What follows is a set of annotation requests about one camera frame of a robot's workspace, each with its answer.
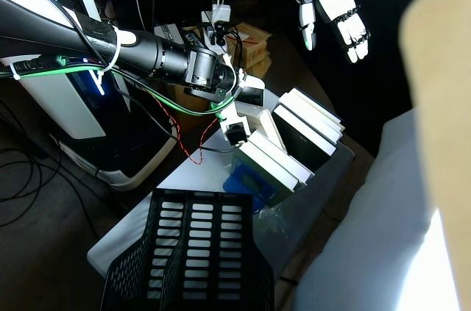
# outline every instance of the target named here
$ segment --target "zip tie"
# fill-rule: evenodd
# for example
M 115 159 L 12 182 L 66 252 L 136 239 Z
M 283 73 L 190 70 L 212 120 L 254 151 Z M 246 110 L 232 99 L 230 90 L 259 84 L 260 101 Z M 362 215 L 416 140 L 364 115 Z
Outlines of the zip tie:
M 118 33 L 119 29 L 116 28 L 115 26 L 113 26 L 113 28 L 115 29 L 115 33 L 116 33 L 116 50 L 115 50 L 115 54 L 113 55 L 113 58 L 111 59 L 111 62 L 108 64 L 108 66 L 106 66 L 106 68 L 104 68 L 103 70 L 96 72 L 98 74 L 98 83 L 99 84 L 102 83 L 102 77 L 105 74 L 105 72 L 108 72 L 115 65 L 116 61 L 118 60 L 119 52 L 121 51 L 121 38 L 119 37 L 119 33 Z
M 16 73 L 15 66 L 12 63 L 9 64 L 9 67 L 12 69 L 13 78 L 19 81 L 21 79 L 20 75 Z

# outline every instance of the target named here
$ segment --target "dark floor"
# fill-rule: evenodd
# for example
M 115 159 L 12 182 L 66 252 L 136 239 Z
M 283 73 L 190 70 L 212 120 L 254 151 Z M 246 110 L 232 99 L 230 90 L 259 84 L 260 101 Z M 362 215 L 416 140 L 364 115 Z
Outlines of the dark floor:
M 300 59 L 283 35 L 273 35 L 269 41 L 272 67 L 265 80 L 266 86 L 281 95 L 294 86 L 303 89 L 326 107 L 332 105 L 319 83 Z M 14 82 L 2 81 L 0 97 L 17 113 L 28 133 L 48 151 L 55 153 L 54 143 L 41 129 L 40 119 L 29 99 Z M 0 112 L 6 115 L 0 106 Z M 344 143 L 355 152 L 355 160 L 339 189 L 325 208 L 332 218 L 342 219 L 350 199 L 364 181 L 372 163 L 372 157 L 346 135 Z M 0 149 L 16 147 L 15 135 L 0 124 Z M 0 165 L 12 160 L 23 160 L 18 154 L 0 155 Z M 185 159 L 179 149 L 174 149 L 151 178 L 145 188 L 121 195 L 130 207 L 139 202 L 148 192 Z M 64 165 L 73 171 L 81 182 L 90 185 L 100 196 L 107 189 L 68 158 Z M 54 166 L 54 162 L 44 163 Z M 0 168 L 0 195 L 14 193 L 26 180 L 28 165 L 12 165 Z M 50 171 L 44 169 L 44 176 Z M 31 186 L 37 185 L 37 174 Z M 92 196 L 85 187 L 74 181 L 91 219 L 99 233 L 104 235 L 118 219 L 108 208 Z M 0 224 L 14 218 L 30 202 L 31 198 L 0 204 Z M 284 276 L 299 280 L 311 260 L 322 250 L 330 233 L 338 222 L 327 214 L 319 216 L 305 244 L 291 261 Z M 103 287 L 103 279 L 86 260 L 88 249 L 96 242 L 77 196 L 70 185 L 56 177 L 41 190 L 32 209 L 20 220 L 0 228 L 0 310 L 97 310 Z M 277 310 L 288 310 L 293 287 L 278 282 L 275 288 Z

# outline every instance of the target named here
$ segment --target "white robotic hand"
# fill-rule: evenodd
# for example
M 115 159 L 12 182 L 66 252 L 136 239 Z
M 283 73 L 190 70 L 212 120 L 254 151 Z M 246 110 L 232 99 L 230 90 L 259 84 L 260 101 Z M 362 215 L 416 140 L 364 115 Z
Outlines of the white robotic hand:
M 355 0 L 296 0 L 300 4 L 300 29 L 306 49 L 316 46 L 314 2 L 318 13 L 326 23 L 332 23 L 339 41 L 351 63 L 368 55 L 369 32 L 358 15 Z
M 326 23 L 333 23 L 343 40 L 343 47 L 351 63 L 368 55 L 369 33 L 358 15 L 355 0 L 317 0 L 320 15 Z

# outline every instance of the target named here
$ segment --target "black plastic basket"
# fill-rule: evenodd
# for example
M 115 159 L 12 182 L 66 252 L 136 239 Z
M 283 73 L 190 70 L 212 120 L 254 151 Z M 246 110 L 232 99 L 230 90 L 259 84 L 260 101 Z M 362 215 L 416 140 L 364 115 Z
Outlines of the black plastic basket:
M 143 236 L 108 269 L 101 311 L 272 311 L 273 292 L 251 196 L 157 189 Z

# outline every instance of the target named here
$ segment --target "table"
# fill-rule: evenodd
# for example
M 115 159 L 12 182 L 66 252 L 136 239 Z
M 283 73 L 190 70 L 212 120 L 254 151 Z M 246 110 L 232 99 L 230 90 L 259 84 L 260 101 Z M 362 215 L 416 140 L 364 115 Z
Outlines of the table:
M 277 97 L 266 90 L 265 106 L 273 110 Z M 222 131 L 206 142 L 212 148 L 229 148 Z M 254 241 L 278 278 L 291 255 L 308 233 L 337 184 L 346 173 L 353 153 L 338 144 L 308 185 L 273 208 L 264 208 L 253 218 Z M 224 192 L 222 185 L 230 175 L 231 153 L 206 151 L 203 163 L 195 165 L 187 159 L 164 179 L 158 188 Z M 142 236 L 149 211 L 151 194 L 117 223 L 87 254 L 88 262 L 103 276 L 111 262 Z

